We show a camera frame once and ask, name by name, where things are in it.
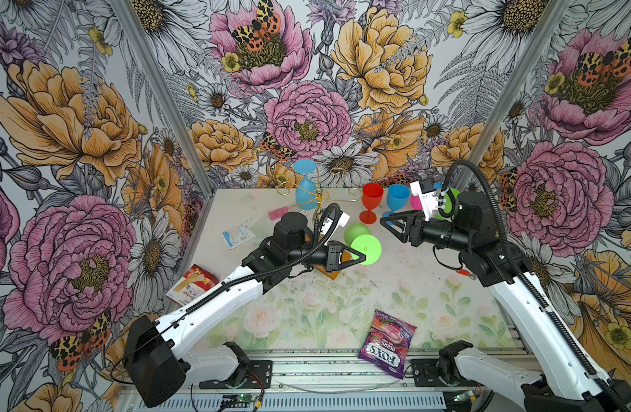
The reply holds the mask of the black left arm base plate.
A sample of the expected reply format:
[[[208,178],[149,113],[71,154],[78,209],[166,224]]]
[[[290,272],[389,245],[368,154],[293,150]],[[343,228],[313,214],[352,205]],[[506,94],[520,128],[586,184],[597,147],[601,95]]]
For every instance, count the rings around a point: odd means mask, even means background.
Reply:
[[[215,389],[268,389],[271,386],[274,363],[271,360],[252,360],[239,367],[225,380],[202,381],[201,390]]]

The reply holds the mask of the blue front wine glass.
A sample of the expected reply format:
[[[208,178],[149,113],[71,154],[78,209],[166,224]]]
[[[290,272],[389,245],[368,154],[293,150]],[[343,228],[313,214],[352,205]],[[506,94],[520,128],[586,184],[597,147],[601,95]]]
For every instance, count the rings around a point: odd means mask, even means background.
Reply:
[[[394,184],[389,187],[387,205],[389,210],[382,214],[383,217],[396,213],[402,209],[411,197],[410,189],[405,185]]]

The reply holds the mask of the green wine glass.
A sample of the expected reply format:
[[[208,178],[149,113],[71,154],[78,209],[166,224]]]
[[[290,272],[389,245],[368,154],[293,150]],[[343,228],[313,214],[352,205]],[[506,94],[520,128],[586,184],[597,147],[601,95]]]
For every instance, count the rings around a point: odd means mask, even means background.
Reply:
[[[439,200],[441,201],[439,208],[439,215],[444,219],[451,219],[457,211],[458,202],[457,198],[460,192],[455,188],[449,188],[446,191],[440,193]]]
[[[362,265],[375,264],[382,256],[382,244],[370,228],[361,222],[352,223],[344,233],[345,243],[353,250],[362,252],[365,261]]]

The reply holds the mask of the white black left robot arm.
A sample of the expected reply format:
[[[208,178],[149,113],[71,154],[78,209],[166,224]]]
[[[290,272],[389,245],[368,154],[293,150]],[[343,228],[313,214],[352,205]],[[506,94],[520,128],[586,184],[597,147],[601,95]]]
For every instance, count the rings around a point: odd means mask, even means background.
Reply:
[[[204,295],[156,320],[133,322],[119,363],[144,405],[157,407],[183,386],[215,382],[236,387],[255,378],[248,355],[236,343],[201,355],[193,347],[233,312],[289,278],[296,266],[331,273],[365,262],[363,252],[333,238],[349,219],[338,204],[330,204],[313,228],[306,216],[289,212],[272,235]]]

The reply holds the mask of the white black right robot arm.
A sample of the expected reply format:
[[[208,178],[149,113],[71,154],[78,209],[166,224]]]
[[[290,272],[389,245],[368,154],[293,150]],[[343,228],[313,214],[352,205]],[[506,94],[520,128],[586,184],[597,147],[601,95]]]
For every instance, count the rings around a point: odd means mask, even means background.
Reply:
[[[438,377],[448,385],[476,382],[525,411],[626,411],[630,386],[613,379],[578,342],[542,291],[532,265],[507,239],[494,199],[462,192],[449,220],[432,217],[430,207],[394,213],[381,224],[413,247],[458,253],[509,315],[540,371],[528,371],[487,355],[460,340],[439,351]]]

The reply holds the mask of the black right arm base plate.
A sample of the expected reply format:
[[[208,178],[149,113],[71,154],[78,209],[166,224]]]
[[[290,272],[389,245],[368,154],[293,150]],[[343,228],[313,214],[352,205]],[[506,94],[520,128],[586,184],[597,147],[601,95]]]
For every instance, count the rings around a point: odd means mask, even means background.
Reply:
[[[438,360],[434,358],[410,360],[406,368],[406,377],[410,377],[414,385],[420,388],[477,388],[480,386],[475,381],[463,378],[454,378],[452,381],[445,380],[438,366]]]

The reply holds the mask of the red wine glass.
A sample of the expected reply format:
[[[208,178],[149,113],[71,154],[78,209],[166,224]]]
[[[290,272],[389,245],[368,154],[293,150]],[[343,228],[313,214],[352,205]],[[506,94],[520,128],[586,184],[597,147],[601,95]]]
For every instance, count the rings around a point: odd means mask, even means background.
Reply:
[[[377,221],[374,209],[382,202],[384,188],[377,183],[368,183],[362,188],[362,204],[365,210],[360,213],[359,219],[363,224],[370,225]]]

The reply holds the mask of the pink wine glass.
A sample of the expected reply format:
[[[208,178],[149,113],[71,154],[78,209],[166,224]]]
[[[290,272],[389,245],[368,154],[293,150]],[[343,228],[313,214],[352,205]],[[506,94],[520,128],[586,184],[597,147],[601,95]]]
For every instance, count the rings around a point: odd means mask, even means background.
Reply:
[[[422,210],[422,204],[419,197],[411,196],[410,202],[413,209]]]

